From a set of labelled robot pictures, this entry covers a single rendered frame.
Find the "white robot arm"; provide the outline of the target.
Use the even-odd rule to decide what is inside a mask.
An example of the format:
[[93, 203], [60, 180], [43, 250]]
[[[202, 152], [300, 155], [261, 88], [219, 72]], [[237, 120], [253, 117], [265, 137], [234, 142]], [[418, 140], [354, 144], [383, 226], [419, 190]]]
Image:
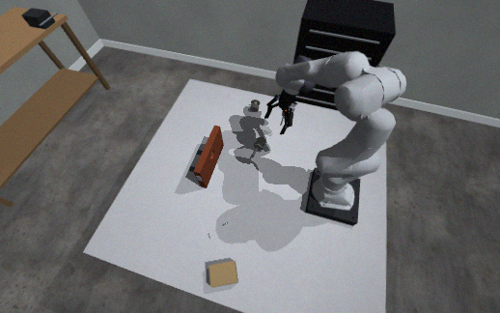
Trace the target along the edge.
[[404, 93], [405, 76], [381, 65], [374, 68], [363, 53], [353, 51], [314, 61], [299, 55], [292, 65], [282, 65], [275, 78], [290, 95], [309, 93], [316, 84], [337, 87], [336, 108], [357, 121], [345, 140], [318, 152], [316, 165], [322, 174], [312, 187], [321, 207], [349, 211], [354, 202], [349, 182], [378, 169], [377, 150], [396, 124], [394, 115], [381, 106]]

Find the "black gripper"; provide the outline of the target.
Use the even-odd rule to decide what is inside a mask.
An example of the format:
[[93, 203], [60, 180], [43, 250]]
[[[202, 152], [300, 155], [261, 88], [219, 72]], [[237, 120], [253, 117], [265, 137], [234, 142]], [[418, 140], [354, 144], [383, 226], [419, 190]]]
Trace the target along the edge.
[[[293, 103], [296, 95], [290, 95], [285, 90], [283, 89], [281, 95], [276, 95], [273, 100], [271, 100], [267, 106], [267, 112], [264, 116], [265, 119], [267, 119], [272, 111], [272, 108], [279, 106], [284, 113], [284, 118], [285, 118], [285, 124], [280, 132], [281, 134], [284, 134], [286, 129], [288, 127], [292, 126], [292, 118], [293, 118], [293, 111], [294, 108], [291, 107], [291, 104]], [[275, 101], [279, 100], [280, 102], [277, 102], [276, 104], [273, 104]], [[284, 102], [285, 101], [285, 102]], [[273, 105], [272, 105], [273, 104]], [[271, 105], [271, 106], [270, 106]]]

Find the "brown cardboard box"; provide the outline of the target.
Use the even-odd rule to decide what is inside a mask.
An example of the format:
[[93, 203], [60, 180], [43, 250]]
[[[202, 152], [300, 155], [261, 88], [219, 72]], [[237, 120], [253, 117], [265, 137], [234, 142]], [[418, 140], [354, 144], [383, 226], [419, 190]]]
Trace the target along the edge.
[[221, 285], [226, 285], [236, 283], [237, 272], [236, 272], [236, 261], [220, 263], [215, 265], [209, 265], [209, 279], [210, 287], [217, 287]]

